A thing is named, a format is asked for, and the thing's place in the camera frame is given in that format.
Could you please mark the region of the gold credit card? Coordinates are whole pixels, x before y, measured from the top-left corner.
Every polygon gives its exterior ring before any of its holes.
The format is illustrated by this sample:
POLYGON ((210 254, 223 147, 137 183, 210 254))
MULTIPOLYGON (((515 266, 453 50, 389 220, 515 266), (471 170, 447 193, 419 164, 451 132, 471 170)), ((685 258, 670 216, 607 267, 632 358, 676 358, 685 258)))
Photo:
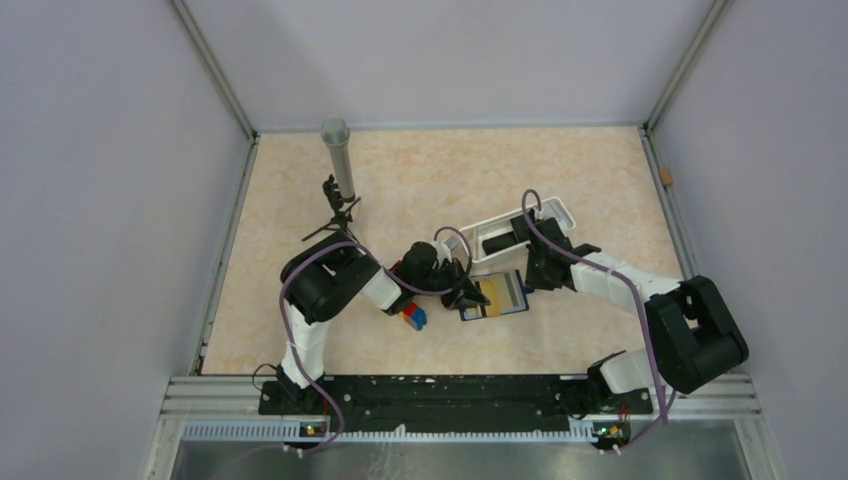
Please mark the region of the gold credit card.
POLYGON ((499 295, 502 292, 502 278, 495 276, 480 277, 475 280, 475 284, 491 302, 489 306, 477 308, 478 316, 480 318, 503 316, 499 302, 499 295))
POLYGON ((502 315, 526 311, 528 303, 518 270, 502 273, 502 292, 499 295, 502 315))

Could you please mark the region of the dark blue card holder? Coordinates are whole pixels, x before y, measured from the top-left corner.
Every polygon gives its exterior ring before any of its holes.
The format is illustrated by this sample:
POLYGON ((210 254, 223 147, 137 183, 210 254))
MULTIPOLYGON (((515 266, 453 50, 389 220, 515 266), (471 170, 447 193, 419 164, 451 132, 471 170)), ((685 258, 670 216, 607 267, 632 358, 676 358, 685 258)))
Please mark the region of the dark blue card holder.
POLYGON ((461 310, 459 316, 463 322, 513 315, 530 309, 527 296, 533 289, 524 285, 518 269, 474 275, 470 280, 489 303, 461 310))

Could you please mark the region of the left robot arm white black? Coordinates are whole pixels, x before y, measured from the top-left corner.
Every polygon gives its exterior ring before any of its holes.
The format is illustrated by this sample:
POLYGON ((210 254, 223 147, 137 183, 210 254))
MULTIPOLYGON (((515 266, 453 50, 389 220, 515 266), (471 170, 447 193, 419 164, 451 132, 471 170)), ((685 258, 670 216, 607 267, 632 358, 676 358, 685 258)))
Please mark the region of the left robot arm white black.
POLYGON ((280 274, 281 314, 286 352, 276 367, 283 401, 297 413, 319 404, 316 382, 325 373, 324 349, 330 322, 362 296, 412 328, 427 324, 417 296, 438 297, 446 310, 488 307, 490 300, 470 279, 473 259, 463 263, 444 242, 413 243, 390 267, 383 266, 354 238, 335 232, 285 265, 280 274))

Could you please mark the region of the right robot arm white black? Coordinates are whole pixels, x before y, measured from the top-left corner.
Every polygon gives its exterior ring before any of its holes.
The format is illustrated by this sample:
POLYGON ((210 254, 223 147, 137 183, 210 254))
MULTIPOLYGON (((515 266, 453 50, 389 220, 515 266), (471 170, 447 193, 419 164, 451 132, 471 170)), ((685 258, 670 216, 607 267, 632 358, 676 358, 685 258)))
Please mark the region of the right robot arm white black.
POLYGON ((573 245, 561 223, 529 209, 515 222, 528 240, 526 283, 569 289, 636 316, 644 345, 614 353, 588 370, 589 404, 612 412, 635 390, 671 388, 690 394, 746 362, 750 350, 715 282, 651 274, 592 244, 573 245))

